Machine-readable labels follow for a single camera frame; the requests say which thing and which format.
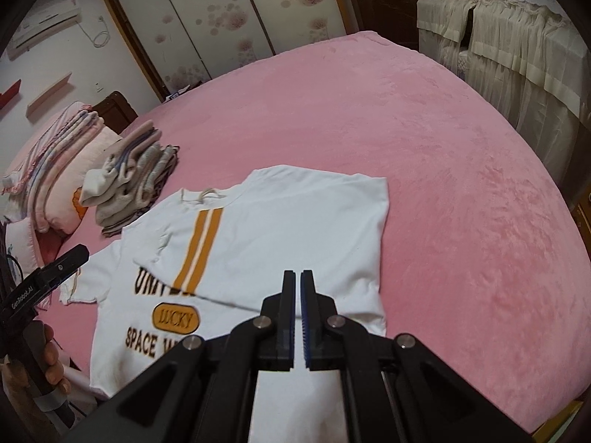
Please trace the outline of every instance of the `orange stripe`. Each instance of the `orange stripe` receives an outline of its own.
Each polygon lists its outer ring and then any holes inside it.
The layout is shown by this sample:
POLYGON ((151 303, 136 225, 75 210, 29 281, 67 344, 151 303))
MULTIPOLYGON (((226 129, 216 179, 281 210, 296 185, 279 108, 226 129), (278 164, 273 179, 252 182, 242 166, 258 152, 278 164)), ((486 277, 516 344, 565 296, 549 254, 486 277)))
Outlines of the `orange stripe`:
POLYGON ((195 293, 195 288, 197 288, 197 285, 201 281, 203 272, 205 271, 205 265, 208 263, 209 252, 212 250, 213 240, 215 239, 216 233, 218 232, 218 227, 220 226, 222 211, 223 208, 216 208, 212 213, 212 219, 209 222, 208 233, 205 235, 203 248, 201 248, 201 253, 199 254, 199 260, 197 260, 193 275, 191 275, 191 278, 188 281, 188 286, 186 289, 188 293, 195 293))
POLYGON ((199 246, 199 240, 201 240, 203 227, 205 226, 205 219, 208 217, 208 212, 209 210, 200 211, 199 216, 195 221, 195 230, 193 231, 193 237, 191 237, 191 242, 188 245, 187 256, 185 257, 184 263, 182 264, 181 272, 178 274, 178 277, 172 285, 174 289, 181 289, 182 284, 185 281, 185 278, 187 278, 188 271, 191 269, 191 265, 193 264, 193 258, 195 258, 195 253, 197 252, 197 247, 199 246))

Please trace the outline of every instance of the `silver bolt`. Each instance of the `silver bolt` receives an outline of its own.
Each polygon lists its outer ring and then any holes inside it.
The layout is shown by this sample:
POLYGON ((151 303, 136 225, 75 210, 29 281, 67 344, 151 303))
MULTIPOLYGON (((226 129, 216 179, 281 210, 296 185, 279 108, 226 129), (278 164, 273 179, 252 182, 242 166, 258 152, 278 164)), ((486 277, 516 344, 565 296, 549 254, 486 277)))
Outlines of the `silver bolt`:
POLYGON ((189 335, 182 339, 182 345, 188 350, 196 350, 201 346, 201 338, 195 335, 189 335))
POLYGON ((261 330, 261 328, 267 328, 269 325, 271 325, 271 318, 265 315, 257 316, 254 320, 252 320, 252 324, 261 330))
POLYGON ((401 348, 412 348, 417 343, 417 340, 415 340, 412 335, 403 333, 402 335, 398 335, 396 343, 398 343, 401 348))
POLYGON ((345 317, 341 315, 332 315, 326 318, 326 322, 332 328, 341 328, 345 326, 345 317))

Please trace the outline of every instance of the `air conditioner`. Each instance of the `air conditioner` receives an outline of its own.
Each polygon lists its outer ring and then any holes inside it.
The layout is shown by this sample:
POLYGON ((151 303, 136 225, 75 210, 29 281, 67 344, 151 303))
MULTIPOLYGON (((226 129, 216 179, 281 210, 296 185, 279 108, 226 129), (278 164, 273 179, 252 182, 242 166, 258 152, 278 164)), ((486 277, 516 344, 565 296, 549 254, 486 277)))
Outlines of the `air conditioner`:
POLYGON ((64 0, 27 15, 8 44, 8 58, 15 59, 45 38, 79 22, 80 18, 78 0, 64 0))

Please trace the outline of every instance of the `pink bedspread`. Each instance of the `pink bedspread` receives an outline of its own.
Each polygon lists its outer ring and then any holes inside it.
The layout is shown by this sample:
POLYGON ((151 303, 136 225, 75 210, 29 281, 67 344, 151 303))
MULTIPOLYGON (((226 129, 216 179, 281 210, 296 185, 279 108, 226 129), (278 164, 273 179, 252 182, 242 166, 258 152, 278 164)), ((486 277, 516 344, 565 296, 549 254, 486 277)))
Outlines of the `pink bedspread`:
MULTIPOLYGON (((534 152, 467 84, 365 32, 208 82, 153 119, 181 147, 163 197, 288 164, 386 176, 381 294, 410 332, 527 430, 591 381, 591 265, 534 152)), ((94 211, 63 250, 109 243, 94 211)), ((94 305, 43 319, 88 369, 94 305)))

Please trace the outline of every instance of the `white t-shirt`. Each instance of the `white t-shirt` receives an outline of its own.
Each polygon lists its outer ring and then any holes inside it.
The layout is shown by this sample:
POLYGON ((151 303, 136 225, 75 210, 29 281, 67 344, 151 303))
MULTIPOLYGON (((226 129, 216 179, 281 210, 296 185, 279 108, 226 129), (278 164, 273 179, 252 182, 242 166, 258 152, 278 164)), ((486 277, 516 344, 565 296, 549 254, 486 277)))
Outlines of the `white t-shirt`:
MULTIPOLYGON (((339 313, 385 334, 378 291, 387 211, 383 178, 291 166, 253 171, 203 198, 179 190, 61 286, 63 302, 99 303, 91 386, 113 395, 189 330, 205 339, 229 333, 281 291, 286 269, 313 270, 339 313), (176 333, 166 331, 171 324, 176 333)), ((300 319, 294 366, 259 372, 249 441, 345 443, 339 373, 305 368, 300 319)))

